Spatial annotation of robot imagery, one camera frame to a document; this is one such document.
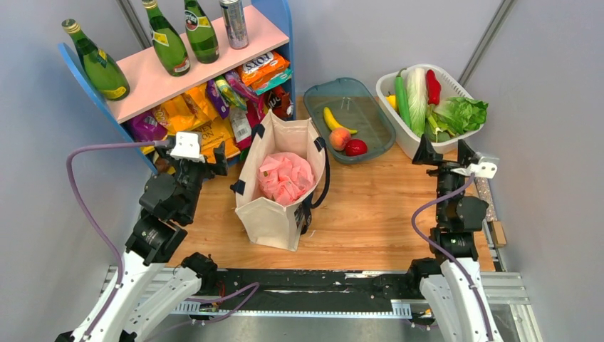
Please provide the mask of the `green lettuce leaf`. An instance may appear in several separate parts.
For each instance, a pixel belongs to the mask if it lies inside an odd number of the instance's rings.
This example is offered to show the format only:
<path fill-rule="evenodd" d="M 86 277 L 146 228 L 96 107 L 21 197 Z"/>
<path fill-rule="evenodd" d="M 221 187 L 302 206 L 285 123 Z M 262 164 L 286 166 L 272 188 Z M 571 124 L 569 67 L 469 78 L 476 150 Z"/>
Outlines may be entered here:
<path fill-rule="evenodd" d="M 489 104 L 481 100 L 448 97 L 436 106 L 434 113 L 453 135 L 463 135 L 485 124 L 488 107 Z"/>

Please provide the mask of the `pink plastic grocery bag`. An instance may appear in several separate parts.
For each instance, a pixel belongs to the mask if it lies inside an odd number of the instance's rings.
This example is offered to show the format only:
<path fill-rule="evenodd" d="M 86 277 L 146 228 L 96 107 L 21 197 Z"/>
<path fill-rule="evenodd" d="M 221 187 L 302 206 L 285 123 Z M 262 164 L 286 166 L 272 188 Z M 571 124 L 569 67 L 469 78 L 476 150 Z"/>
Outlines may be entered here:
<path fill-rule="evenodd" d="M 316 185 L 309 162 L 292 152 L 267 155 L 256 176 L 263 195 L 284 207 L 299 200 Z"/>

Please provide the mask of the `red chili pepper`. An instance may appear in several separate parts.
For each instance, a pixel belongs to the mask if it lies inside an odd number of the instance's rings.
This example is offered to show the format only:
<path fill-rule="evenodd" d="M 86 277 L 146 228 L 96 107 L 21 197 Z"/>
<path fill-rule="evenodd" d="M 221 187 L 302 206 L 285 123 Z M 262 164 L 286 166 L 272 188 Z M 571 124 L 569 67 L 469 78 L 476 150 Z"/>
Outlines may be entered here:
<path fill-rule="evenodd" d="M 442 87 L 437 80 L 436 74 L 432 69 L 428 69 L 425 77 L 427 86 L 427 103 L 429 105 L 439 105 Z"/>

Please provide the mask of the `cream canvas tote bag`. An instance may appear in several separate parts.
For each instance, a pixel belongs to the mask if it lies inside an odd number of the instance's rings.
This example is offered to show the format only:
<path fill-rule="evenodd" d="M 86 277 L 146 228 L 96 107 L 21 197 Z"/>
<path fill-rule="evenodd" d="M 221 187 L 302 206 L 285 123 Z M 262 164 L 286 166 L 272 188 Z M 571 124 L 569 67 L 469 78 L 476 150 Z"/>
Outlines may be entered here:
<path fill-rule="evenodd" d="M 329 186 L 328 143 L 312 120 L 284 121 L 268 113 L 254 128 L 231 190 L 250 242 L 294 252 Z"/>

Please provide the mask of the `long green chili pepper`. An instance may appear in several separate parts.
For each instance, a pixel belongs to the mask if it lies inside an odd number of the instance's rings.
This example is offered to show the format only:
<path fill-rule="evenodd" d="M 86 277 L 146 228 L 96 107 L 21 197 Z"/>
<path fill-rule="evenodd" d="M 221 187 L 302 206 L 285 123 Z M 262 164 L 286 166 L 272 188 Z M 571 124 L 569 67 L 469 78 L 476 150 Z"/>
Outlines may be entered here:
<path fill-rule="evenodd" d="M 402 73 L 406 68 L 402 68 L 395 76 L 395 95 L 397 98 L 397 105 L 400 117 L 407 127 L 411 128 L 409 105 L 407 102 L 407 93 L 405 87 L 405 81 L 402 77 Z"/>

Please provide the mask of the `red pomegranate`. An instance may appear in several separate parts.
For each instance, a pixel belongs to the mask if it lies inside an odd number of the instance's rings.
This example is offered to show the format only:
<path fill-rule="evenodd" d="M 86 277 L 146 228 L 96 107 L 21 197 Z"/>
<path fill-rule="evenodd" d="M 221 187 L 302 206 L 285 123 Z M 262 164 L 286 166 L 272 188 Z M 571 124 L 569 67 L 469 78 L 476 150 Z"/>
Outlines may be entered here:
<path fill-rule="evenodd" d="M 360 139 L 351 139 L 347 142 L 344 148 L 344 153 L 348 157 L 364 155 L 368 152 L 368 146 Z"/>

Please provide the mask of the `orange foxs candy bag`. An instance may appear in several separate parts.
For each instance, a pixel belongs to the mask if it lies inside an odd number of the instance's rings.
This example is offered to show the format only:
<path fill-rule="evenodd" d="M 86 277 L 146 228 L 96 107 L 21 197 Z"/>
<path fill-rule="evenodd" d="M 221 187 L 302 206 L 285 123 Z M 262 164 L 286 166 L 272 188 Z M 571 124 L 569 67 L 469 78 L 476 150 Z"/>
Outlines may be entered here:
<path fill-rule="evenodd" d="M 246 86 L 257 89 L 289 66 L 289 60 L 271 51 L 238 66 L 236 72 Z"/>

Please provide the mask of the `orange pink peach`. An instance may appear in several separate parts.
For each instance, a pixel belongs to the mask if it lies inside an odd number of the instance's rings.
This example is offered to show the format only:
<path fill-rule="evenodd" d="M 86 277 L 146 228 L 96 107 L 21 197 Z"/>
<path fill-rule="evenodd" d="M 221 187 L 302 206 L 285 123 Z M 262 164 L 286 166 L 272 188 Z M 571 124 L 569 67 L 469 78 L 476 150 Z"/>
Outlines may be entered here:
<path fill-rule="evenodd" d="M 329 143 L 335 151 L 343 151 L 352 139 L 350 131 L 346 128 L 335 128 L 329 135 Z"/>

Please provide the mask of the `yellow banana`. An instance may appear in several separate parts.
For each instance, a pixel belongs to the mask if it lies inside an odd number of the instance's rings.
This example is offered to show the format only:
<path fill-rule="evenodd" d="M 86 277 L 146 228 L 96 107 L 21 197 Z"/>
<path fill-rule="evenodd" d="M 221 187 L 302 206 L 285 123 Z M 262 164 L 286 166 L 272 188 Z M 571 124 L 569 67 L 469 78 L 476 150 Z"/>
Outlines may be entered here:
<path fill-rule="evenodd" d="M 323 119 L 330 130 L 335 130 L 336 128 L 343 128 L 347 130 L 351 135 L 355 135 L 358 133 L 357 130 L 347 128 L 341 125 L 333 115 L 333 112 L 329 107 L 324 107 L 323 109 Z"/>

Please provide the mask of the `red hand cooked chips bag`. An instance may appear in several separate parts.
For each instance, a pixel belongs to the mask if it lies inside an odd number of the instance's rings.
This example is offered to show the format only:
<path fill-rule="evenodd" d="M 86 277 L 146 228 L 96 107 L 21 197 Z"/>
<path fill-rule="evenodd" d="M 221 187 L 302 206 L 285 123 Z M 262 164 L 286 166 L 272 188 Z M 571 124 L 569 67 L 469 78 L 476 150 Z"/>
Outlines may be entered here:
<path fill-rule="evenodd" d="M 241 151 L 251 146 L 252 130 L 263 120 L 266 114 L 264 109 L 263 98 L 259 98 L 257 101 L 248 100 L 246 109 L 230 105 L 229 121 L 235 144 Z"/>

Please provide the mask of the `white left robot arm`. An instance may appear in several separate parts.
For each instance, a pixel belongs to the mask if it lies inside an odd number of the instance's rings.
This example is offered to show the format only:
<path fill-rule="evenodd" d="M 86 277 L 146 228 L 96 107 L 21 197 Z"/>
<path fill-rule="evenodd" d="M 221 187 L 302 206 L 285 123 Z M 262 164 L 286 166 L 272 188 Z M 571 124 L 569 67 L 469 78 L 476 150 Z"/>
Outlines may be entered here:
<path fill-rule="evenodd" d="M 92 217 L 80 195 L 73 174 L 73 159 L 82 152 L 126 148 L 125 143 L 91 145 L 73 151 L 66 167 L 73 193 L 93 228 L 117 259 L 117 271 L 84 321 L 57 341 L 146 341 L 170 312 L 197 291 L 212 293 L 218 285 L 217 265 L 198 252 L 184 259 L 177 273 L 150 298 L 142 294 L 187 236 L 185 226 L 193 222 L 204 180 L 228 173 L 225 145 L 214 148 L 214 162 L 199 152 L 199 143 L 185 145 L 173 139 L 153 141 L 175 164 L 176 173 L 151 176 L 139 203 L 140 218 L 119 253 Z"/>

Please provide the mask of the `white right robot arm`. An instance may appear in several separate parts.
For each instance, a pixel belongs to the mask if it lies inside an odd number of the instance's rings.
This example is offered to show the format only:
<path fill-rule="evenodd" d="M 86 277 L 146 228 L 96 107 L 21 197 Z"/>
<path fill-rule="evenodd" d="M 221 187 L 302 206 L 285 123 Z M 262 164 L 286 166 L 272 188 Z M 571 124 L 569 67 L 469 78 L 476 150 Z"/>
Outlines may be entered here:
<path fill-rule="evenodd" d="M 491 179 L 498 158 L 457 142 L 457 159 L 445 160 L 426 135 L 412 159 L 429 165 L 437 179 L 436 199 L 411 216 L 415 233 L 429 244 L 433 256 L 415 259 L 407 277 L 408 291 L 424 297 L 446 341 L 502 341 L 484 287 L 474 234 L 482 228 L 489 203 L 467 188 L 475 179 Z"/>

